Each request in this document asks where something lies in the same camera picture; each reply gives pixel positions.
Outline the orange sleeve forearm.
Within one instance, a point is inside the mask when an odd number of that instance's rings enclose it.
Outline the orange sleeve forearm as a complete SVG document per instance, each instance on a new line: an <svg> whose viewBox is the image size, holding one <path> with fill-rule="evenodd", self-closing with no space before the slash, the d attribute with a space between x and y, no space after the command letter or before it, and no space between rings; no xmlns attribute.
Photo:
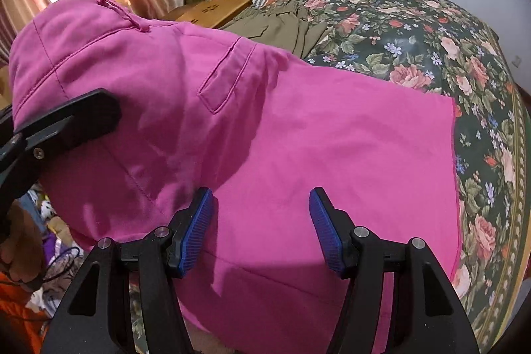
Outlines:
<svg viewBox="0 0 531 354"><path fill-rule="evenodd" d="M28 306L31 294L1 273L1 353L40 353L49 316Z"/></svg>

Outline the left hand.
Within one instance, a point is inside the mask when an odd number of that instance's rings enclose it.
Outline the left hand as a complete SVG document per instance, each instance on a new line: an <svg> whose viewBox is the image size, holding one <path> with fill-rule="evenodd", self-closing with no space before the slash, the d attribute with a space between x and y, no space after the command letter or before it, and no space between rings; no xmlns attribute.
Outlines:
<svg viewBox="0 0 531 354"><path fill-rule="evenodd" d="M10 235L1 243L1 272L32 293L40 289L46 269L39 226L15 201L7 213Z"/></svg>

